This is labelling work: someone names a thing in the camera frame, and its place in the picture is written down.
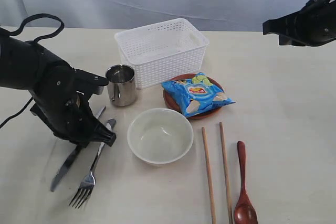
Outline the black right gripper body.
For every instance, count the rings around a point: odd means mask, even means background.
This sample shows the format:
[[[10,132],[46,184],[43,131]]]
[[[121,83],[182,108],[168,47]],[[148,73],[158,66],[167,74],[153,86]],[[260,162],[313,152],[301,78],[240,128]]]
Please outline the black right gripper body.
[[[335,0],[310,0],[295,19],[295,34],[306,46],[335,41]]]

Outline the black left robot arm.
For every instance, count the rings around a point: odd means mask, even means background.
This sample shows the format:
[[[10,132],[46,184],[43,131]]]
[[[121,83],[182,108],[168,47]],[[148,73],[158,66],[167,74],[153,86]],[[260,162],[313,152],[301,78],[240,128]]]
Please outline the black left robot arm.
[[[96,119],[89,104],[107,85],[106,78],[73,68],[38,43],[1,29],[1,87],[27,90],[35,102],[31,113],[56,137],[82,147],[113,145],[116,134]]]

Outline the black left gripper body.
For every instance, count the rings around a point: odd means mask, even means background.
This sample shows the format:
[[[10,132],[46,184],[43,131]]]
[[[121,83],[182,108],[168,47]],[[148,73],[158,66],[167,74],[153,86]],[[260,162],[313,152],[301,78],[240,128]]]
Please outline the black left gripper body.
[[[55,110],[43,109],[35,103],[30,111],[47,125],[54,136],[62,140],[76,145],[88,145],[98,140],[95,130],[99,121],[84,95],[78,95],[77,101],[71,100]]]

